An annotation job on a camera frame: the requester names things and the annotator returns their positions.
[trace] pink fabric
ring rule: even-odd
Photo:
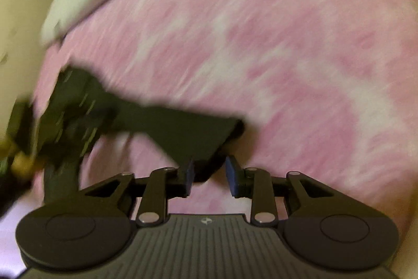
[[[410,0],[110,0],[48,50],[36,107],[41,114],[71,62],[121,96],[242,114],[242,164],[275,176],[300,170],[404,232],[417,183],[417,40]],[[103,138],[82,182],[170,165],[146,136]],[[249,208],[231,197],[223,170],[169,204],[182,213]]]

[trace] yellow wall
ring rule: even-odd
[[[36,84],[44,56],[39,32],[51,2],[0,0],[0,135],[16,97],[30,94]]]

